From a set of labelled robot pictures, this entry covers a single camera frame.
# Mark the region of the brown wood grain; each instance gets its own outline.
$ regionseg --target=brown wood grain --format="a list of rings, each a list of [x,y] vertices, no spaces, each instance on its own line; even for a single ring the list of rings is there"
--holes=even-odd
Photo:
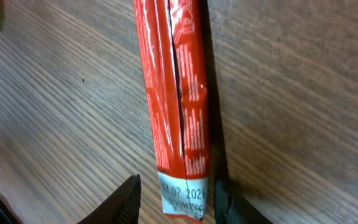
[[[161,212],[132,1],[19,2],[0,31],[4,201],[76,223],[139,173],[140,223],[185,223]],[[230,176],[274,223],[358,223],[358,1],[208,5]]]

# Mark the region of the red plastic wrapper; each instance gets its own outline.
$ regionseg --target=red plastic wrapper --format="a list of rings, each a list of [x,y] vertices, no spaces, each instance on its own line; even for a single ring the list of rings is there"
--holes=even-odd
[[[208,97],[197,0],[134,0],[162,210],[200,221],[208,174]]]

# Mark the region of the white end of wrapper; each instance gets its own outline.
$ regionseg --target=white end of wrapper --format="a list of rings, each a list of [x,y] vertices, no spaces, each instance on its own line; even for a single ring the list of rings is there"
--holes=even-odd
[[[186,180],[158,172],[162,210],[169,215],[204,216],[208,196],[208,178]]]

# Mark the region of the wooden surface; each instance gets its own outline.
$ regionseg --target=wooden surface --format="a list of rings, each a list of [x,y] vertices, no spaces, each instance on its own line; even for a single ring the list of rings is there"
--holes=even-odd
[[[23,223],[75,223],[139,173],[140,222],[183,223],[160,208],[132,1],[14,2],[0,32],[4,201]],[[244,196],[274,223],[358,223],[358,1],[208,4]]]

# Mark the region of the red stick packet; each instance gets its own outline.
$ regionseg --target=red stick packet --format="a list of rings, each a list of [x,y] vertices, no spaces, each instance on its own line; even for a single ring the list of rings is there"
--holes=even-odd
[[[134,0],[162,210],[200,221],[208,174],[208,98],[197,0]]]

